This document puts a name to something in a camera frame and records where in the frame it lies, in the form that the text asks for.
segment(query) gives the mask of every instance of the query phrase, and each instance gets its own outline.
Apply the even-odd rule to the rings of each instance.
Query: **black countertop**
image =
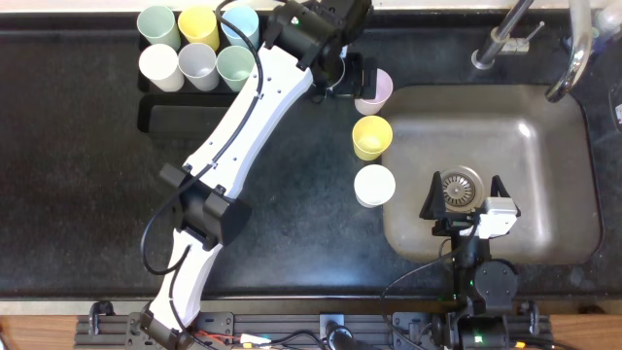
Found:
[[[170,192],[157,173],[166,162],[181,164],[201,142],[153,140],[136,128],[142,93],[132,16],[80,30],[58,21],[0,27],[0,298],[135,298],[159,288],[138,250],[146,222]],[[473,69],[470,54],[501,20],[473,15],[482,16],[477,26],[469,16],[442,25],[437,15],[415,16],[422,20],[411,28],[367,30],[351,50],[377,57],[396,88],[550,84],[566,69],[564,20],[547,25],[527,55]],[[622,134],[609,104],[622,103],[620,58],[622,45],[610,47],[572,93],[589,128],[602,244],[586,263],[520,265],[522,296],[622,292]],[[364,209],[355,199],[353,180],[365,165],[350,138],[359,117],[351,100],[294,104],[248,175],[242,198],[253,216],[219,255],[205,298],[373,296],[418,266],[387,243],[382,209]],[[154,264],[168,262],[171,238],[168,221],[160,220],[149,242]],[[413,297],[452,293],[441,266],[404,287]]]

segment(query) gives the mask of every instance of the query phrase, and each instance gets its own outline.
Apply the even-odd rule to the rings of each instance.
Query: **yellow cup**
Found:
[[[391,145],[393,130],[378,116],[361,118],[352,129],[354,153],[362,160],[374,160]]]
[[[216,15],[209,6],[193,6],[183,10],[179,15],[177,24],[179,30],[191,43],[207,44],[214,51],[221,44],[218,37]]]

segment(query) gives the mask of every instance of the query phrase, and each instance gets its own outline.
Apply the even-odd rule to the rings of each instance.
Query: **white cup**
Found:
[[[357,201],[365,208],[386,203],[396,191],[396,179],[389,169],[371,164],[359,171],[354,179]]]
[[[184,85],[184,75],[177,66],[177,53],[164,44],[155,44],[140,54],[138,67],[141,73],[162,91],[177,91]]]
[[[227,10],[223,18],[240,29],[251,40],[255,49],[259,48],[259,16],[253,9],[248,6],[237,6]],[[241,46],[248,49],[244,40],[233,29],[223,23],[221,23],[221,28],[232,46]]]
[[[138,15],[138,31],[152,44],[164,44],[175,51],[182,45],[175,15],[165,6],[151,6]]]
[[[223,77],[225,83],[236,92],[244,87],[253,67],[255,67],[253,54],[242,47],[227,47],[221,51],[216,59],[218,73]]]
[[[354,100],[354,105],[357,107],[357,111],[364,116],[374,116],[382,109],[385,102],[389,99],[393,93],[393,80],[387,72],[378,68],[378,74],[376,75],[376,97],[374,99],[362,99],[357,98]]]
[[[188,44],[179,52],[179,69],[201,91],[209,91],[220,81],[216,71],[216,53],[206,44]]]

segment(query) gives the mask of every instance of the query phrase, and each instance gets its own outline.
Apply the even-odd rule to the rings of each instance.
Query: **pink cup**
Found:
[[[364,116],[376,115],[385,102],[389,99],[389,96],[393,93],[393,81],[387,72],[378,68],[378,75],[376,78],[376,97],[374,99],[362,99],[357,98],[354,100],[354,105],[357,107],[357,111]]]

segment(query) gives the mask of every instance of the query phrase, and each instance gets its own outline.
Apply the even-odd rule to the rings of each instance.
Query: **white wall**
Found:
[[[593,8],[622,0],[585,0]],[[195,4],[218,4],[219,0],[0,0],[0,13],[14,12],[128,12],[150,5],[166,5],[175,10]],[[258,9],[274,6],[271,0],[246,0]],[[373,0],[376,9],[506,9],[516,0]],[[568,0],[536,0],[533,9],[561,9]]]

